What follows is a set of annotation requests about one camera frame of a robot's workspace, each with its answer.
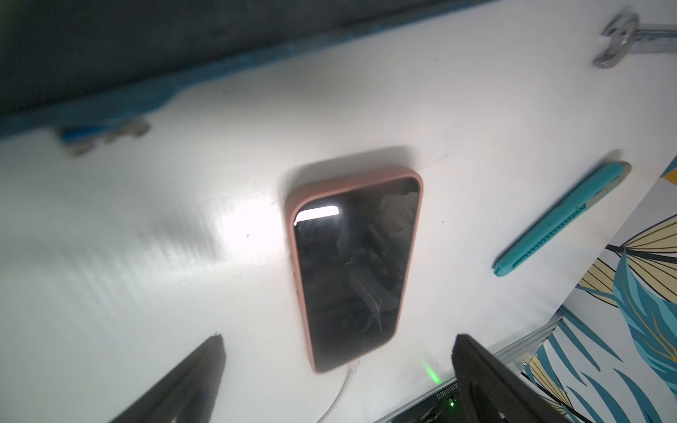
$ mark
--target green led light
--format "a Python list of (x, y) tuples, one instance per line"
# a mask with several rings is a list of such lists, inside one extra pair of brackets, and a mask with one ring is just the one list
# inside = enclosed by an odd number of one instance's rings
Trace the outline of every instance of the green led light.
[(432, 379), (433, 382), (435, 382), (438, 385), (442, 383), (442, 380), (437, 377), (435, 372), (433, 372), (433, 369), (431, 369), (430, 366), (427, 364), (425, 365), (425, 371), (428, 372), (428, 376), (430, 376), (430, 379)]

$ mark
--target blue leaf print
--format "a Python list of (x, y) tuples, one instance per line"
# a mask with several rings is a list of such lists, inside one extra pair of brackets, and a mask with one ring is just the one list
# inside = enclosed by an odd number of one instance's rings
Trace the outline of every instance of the blue leaf print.
[(591, 293), (591, 294), (603, 296), (604, 298), (608, 298), (608, 299), (610, 299), (610, 300), (613, 300), (613, 299), (614, 299), (614, 298), (613, 298), (613, 295), (611, 295), (611, 294), (607, 294), (606, 292), (594, 290), (594, 289), (592, 289), (592, 288), (586, 288), (585, 286), (576, 285), (576, 289), (579, 289), (579, 290), (585, 291), (585, 292), (589, 292), (589, 293)]
[(578, 420), (578, 419), (576, 418), (576, 416), (573, 415), (573, 413), (571, 412), (571, 410), (570, 410), (566, 405), (563, 405), (562, 408), (564, 408), (565, 410), (567, 410), (567, 415), (569, 416), (569, 418), (570, 418), (571, 420), (573, 420), (573, 423), (581, 423), (581, 421)]
[(637, 404), (639, 405), (639, 408), (642, 410), (642, 415), (644, 416), (644, 420), (646, 420), (647, 423), (663, 423), (661, 421), (661, 418), (658, 416), (658, 413), (656, 412), (656, 409), (653, 407), (653, 404), (649, 400), (646, 394), (644, 394), (644, 391), (640, 389), (639, 386), (635, 382), (632, 381), (629, 377), (627, 377), (623, 372), (621, 372), (618, 369), (614, 369), (616, 373), (618, 373), (618, 376), (621, 376), (621, 379), (628, 385), (628, 388), (630, 388), (630, 392), (635, 397), (635, 400), (637, 400)]
[(637, 282), (625, 252), (616, 269), (613, 295), (640, 356), (677, 397), (677, 305)]
[(611, 394), (607, 392), (607, 390), (604, 389), (602, 385), (597, 383), (595, 379), (589, 377), (583, 372), (581, 372), (581, 374), (590, 381), (592, 387), (597, 391), (599, 396), (602, 397), (602, 400), (607, 404), (607, 407), (609, 408), (609, 411), (611, 411), (611, 415), (616, 420), (616, 423), (630, 423), (626, 413), (623, 411), (621, 406), (618, 405), (618, 402), (616, 402)]
[(585, 385), (586, 383), (583, 382), (583, 379), (581, 379), (580, 376), (578, 376), (576, 369), (573, 368), (566, 354), (564, 354), (564, 351), (562, 351), (562, 347), (559, 346), (559, 342), (557, 342), (557, 339), (554, 337), (554, 334), (550, 335), (548, 340), (550, 341), (550, 345), (552, 345), (552, 349), (554, 349), (554, 352), (557, 353), (559, 359), (562, 360), (562, 363), (564, 363), (564, 366), (567, 368), (567, 370), (569, 370), (571, 374), (573, 374), (574, 378), (578, 379), (579, 382)]
[(573, 333), (573, 331), (571, 330), (571, 328), (570, 328), (569, 326), (567, 326), (567, 322), (565, 322), (564, 320), (560, 321), (560, 323), (559, 323), (559, 328), (562, 329), (562, 332), (564, 332), (564, 335), (566, 335), (567, 338), (569, 338), (569, 340), (571, 341), (571, 343), (573, 343), (573, 345), (574, 345), (576, 348), (578, 348), (578, 350), (581, 352), (581, 354), (583, 354), (583, 356), (584, 356), (586, 359), (588, 359), (588, 361), (589, 361), (590, 363), (592, 363), (592, 365), (594, 366), (594, 368), (596, 368), (597, 371), (600, 372), (601, 369), (600, 369), (599, 366), (597, 365), (597, 362), (592, 358), (592, 356), (590, 355), (590, 353), (588, 352), (588, 350), (583, 346), (583, 344), (581, 343), (580, 339), (578, 339), (578, 337)]
[(604, 423), (604, 420), (602, 420), (602, 418), (599, 416), (599, 414), (597, 414), (597, 411), (595, 411), (594, 408), (592, 408), (592, 407), (590, 406), (590, 404), (588, 404), (588, 402), (587, 402), (583, 397), (581, 397), (581, 396), (578, 394), (578, 392), (576, 392), (575, 390), (571, 389), (571, 387), (569, 387), (569, 386), (567, 386), (567, 388), (569, 388), (569, 390), (571, 391), (571, 393), (572, 393), (576, 398), (578, 398), (578, 401), (580, 401), (581, 404), (583, 404), (583, 408), (585, 408), (586, 410), (588, 410), (588, 413), (590, 413), (590, 415), (592, 416), (592, 419), (595, 421), (595, 423)]
[(552, 366), (550, 364), (550, 360), (548, 358), (548, 355), (546, 354), (546, 349), (541, 347), (538, 349), (538, 352), (536, 353), (538, 356), (538, 359), (541, 361), (541, 365), (543, 366), (543, 370), (546, 371), (546, 374), (552, 381), (563, 391), (564, 386), (559, 382), (559, 379), (557, 378), (557, 375), (554, 373), (554, 370), (552, 369)]
[(616, 357), (616, 359), (620, 360), (621, 362), (623, 361), (623, 360), (620, 359), (620, 357), (618, 357), (618, 355), (617, 355), (616, 353), (613, 352), (613, 349), (611, 349), (611, 347), (610, 347), (609, 345), (607, 345), (607, 343), (605, 343), (605, 342), (602, 340), (602, 338), (600, 338), (596, 333), (594, 333), (594, 332), (592, 331), (592, 329), (590, 329), (590, 328), (588, 327), (588, 325), (586, 325), (585, 323), (583, 323), (583, 322), (581, 321), (581, 319), (579, 319), (578, 317), (576, 317), (576, 316), (575, 316), (568, 308), (566, 308), (565, 306), (562, 306), (562, 307), (560, 307), (560, 310), (564, 312), (564, 315), (565, 315), (566, 318), (571, 322), (572, 325), (574, 325), (576, 328), (578, 328), (578, 330), (580, 330), (581, 332), (583, 332), (583, 333), (584, 333), (588, 338), (590, 338), (595, 344), (597, 344), (597, 345), (599, 345), (600, 347), (602, 347), (606, 352), (608, 352), (608, 353), (611, 354), (612, 356)]
[(527, 367), (524, 368), (524, 371), (527, 374), (527, 377), (529, 378), (531, 383), (538, 386), (538, 382), (536, 382), (536, 378), (533, 377), (533, 372), (531, 371), (531, 366), (527, 364)]

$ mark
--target leaf pattern paper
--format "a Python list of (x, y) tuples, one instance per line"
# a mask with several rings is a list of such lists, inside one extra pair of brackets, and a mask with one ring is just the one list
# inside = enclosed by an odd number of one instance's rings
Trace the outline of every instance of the leaf pattern paper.
[(564, 321), (564, 320), (560, 321), (559, 322), (559, 328), (562, 329), (562, 332), (564, 332), (564, 335), (566, 335), (567, 338), (569, 338), (571, 343), (578, 349), (578, 351), (581, 352), (583, 357), (585, 357), (590, 362), (590, 364), (592, 364), (594, 366), (594, 368), (597, 369), (598, 372), (601, 371), (601, 369), (599, 368), (599, 364), (597, 364), (597, 362), (592, 358), (592, 355), (583, 346), (580, 339), (578, 339), (578, 337), (573, 333), (571, 328), (569, 326), (567, 326), (567, 322)]
[(630, 268), (658, 295), (677, 303), (677, 215), (641, 231), (621, 246), (607, 245), (607, 250), (619, 257), (627, 253)]
[(552, 370), (550, 360), (548, 359), (543, 346), (538, 349), (538, 352), (533, 359), (531, 359), (529, 364), (527, 364), (524, 371), (534, 385), (540, 386), (545, 391), (548, 391), (563, 405), (573, 408), (567, 393), (564, 391), (562, 384)]
[(543, 395), (541, 395), (541, 399), (547, 402), (549, 406), (551, 406), (555, 411), (557, 411), (557, 414), (559, 414), (560, 416), (566, 416), (567, 410), (565, 409), (564, 405), (562, 405), (561, 403), (557, 403), (548, 397), (544, 397)]
[(567, 370), (569, 370), (569, 372), (573, 374), (573, 377), (578, 379), (578, 381), (581, 382), (582, 384), (586, 384), (585, 382), (583, 382), (581, 377), (578, 376), (576, 369), (573, 368), (573, 365), (567, 358), (567, 355), (564, 354), (564, 350), (562, 350), (562, 347), (559, 346), (559, 342), (557, 341), (557, 338), (555, 338), (554, 334), (550, 335), (548, 340), (550, 341), (550, 346), (552, 346), (554, 352), (559, 356), (559, 359), (562, 361), (562, 363), (564, 363), (564, 366), (567, 368)]
[(677, 397), (677, 305), (637, 282), (627, 253), (621, 257), (613, 284), (637, 351)]
[(595, 379), (589, 377), (587, 374), (583, 372), (581, 372), (581, 374), (590, 381), (592, 387), (595, 388), (599, 396), (602, 397), (602, 401), (607, 404), (607, 407), (609, 408), (609, 411), (611, 412), (611, 415), (615, 419), (616, 423), (630, 423), (630, 419), (628, 419), (628, 416), (623, 411), (618, 401), (616, 401), (611, 396), (609, 391), (604, 389), (602, 385), (600, 385)]
[(583, 332), (583, 334), (585, 336), (587, 336), (592, 342), (594, 342), (595, 344), (597, 344), (601, 348), (603, 348), (606, 352), (608, 352), (609, 354), (611, 354), (615, 358), (619, 359), (620, 361), (623, 361), (623, 360), (621, 360), (620, 357), (618, 357), (618, 354), (616, 354), (614, 352), (614, 350), (611, 349), (611, 347), (609, 345), (607, 345), (607, 343), (604, 342), (602, 340), (602, 338), (600, 338), (599, 335), (594, 332), (594, 330), (590, 329), (590, 327), (588, 325), (586, 325), (585, 323), (583, 323), (583, 321), (581, 319), (576, 317), (576, 315), (573, 314), (571, 312), (571, 310), (566, 308), (564, 305), (562, 307), (560, 307), (559, 309), (564, 313), (564, 316), (571, 323), (571, 325), (575, 326), (578, 330)]
[(592, 419), (595, 421), (595, 423), (604, 423), (604, 420), (597, 414), (597, 411), (592, 408), (592, 406), (583, 398), (578, 392), (573, 390), (572, 388), (568, 387), (567, 388), (571, 391), (574, 397), (583, 405), (583, 408), (586, 409), (588, 413), (592, 416)]
[(637, 384), (627, 377), (623, 372), (621, 372), (618, 369), (614, 369), (616, 373), (618, 373), (618, 376), (621, 376), (621, 379), (628, 385), (628, 388), (630, 389), (630, 392), (632, 392), (632, 395), (635, 397), (635, 400), (637, 401), (637, 405), (639, 405), (639, 408), (642, 410), (642, 415), (644, 416), (644, 420), (646, 423), (663, 423), (663, 420), (661, 420), (660, 416), (658, 416), (658, 413), (656, 412), (656, 408), (653, 406), (651, 401), (649, 401), (649, 398), (647, 397), (646, 394), (644, 394), (644, 391), (637, 386)]
[(616, 305), (613, 298), (613, 277), (616, 272), (608, 264), (600, 259), (594, 261), (585, 275), (581, 278), (576, 288), (583, 289), (590, 295), (604, 301), (607, 304)]

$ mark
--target pink phone case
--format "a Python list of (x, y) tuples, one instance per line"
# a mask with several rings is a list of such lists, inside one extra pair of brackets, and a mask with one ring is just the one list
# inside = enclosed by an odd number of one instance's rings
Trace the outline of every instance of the pink phone case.
[[(416, 228), (418, 227), (418, 214), (420, 211), (421, 200), (423, 198), (423, 180), (421, 179), (421, 176), (418, 173), (414, 172), (413, 170), (407, 167), (390, 166), (372, 172), (360, 173), (357, 175), (351, 175), (348, 177), (342, 177), (338, 179), (331, 179), (328, 181), (310, 183), (309, 185), (299, 188), (287, 200), (285, 208), (286, 224), (287, 224), (287, 237), (289, 239), (289, 245), (291, 248), (292, 268), (294, 269), (294, 280), (296, 283), (297, 296), (299, 298), (299, 306), (301, 307), (301, 317), (303, 318), (303, 329), (305, 331), (306, 349), (308, 351), (310, 366), (313, 368), (313, 371), (315, 373), (318, 373), (318, 371), (315, 368), (315, 359), (313, 358), (313, 347), (311, 344), (310, 330), (308, 327), (308, 316), (306, 313), (305, 299), (303, 296), (303, 285), (301, 283), (301, 267), (299, 265), (296, 236), (294, 234), (294, 220), (296, 219), (296, 215), (299, 213), (299, 211), (303, 206), (305, 206), (307, 203), (311, 201), (318, 200), (320, 198), (328, 196), (333, 196), (336, 194), (341, 194), (343, 192), (348, 192), (351, 190), (356, 190), (359, 188), (368, 187), (370, 185), (377, 185), (379, 183), (390, 182), (396, 179), (403, 178), (414, 178), (418, 182), (419, 186), (418, 204), (416, 208), (416, 219), (414, 220), (412, 245), (410, 249), (410, 251), (413, 253), (414, 241), (416, 240)], [(407, 288), (407, 278), (409, 276), (409, 265), (411, 263), (411, 257), (412, 254), (410, 253), (409, 260), (407, 262), (407, 270), (405, 273), (404, 284), (402, 288), (401, 301), (404, 301), (404, 292), (406, 291)], [(397, 333), (397, 326), (399, 325), (400, 314), (401, 314), (401, 305), (400, 305), (400, 313), (397, 314), (397, 325), (395, 327), (395, 333)]]

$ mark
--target teal box cutter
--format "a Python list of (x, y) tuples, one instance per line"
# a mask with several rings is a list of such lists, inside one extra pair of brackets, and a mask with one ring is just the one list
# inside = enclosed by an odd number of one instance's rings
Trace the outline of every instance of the teal box cutter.
[(632, 166), (627, 162), (611, 162), (597, 169), (496, 261), (494, 275), (505, 276), (522, 264), (564, 226), (616, 188), (628, 176), (630, 169)]

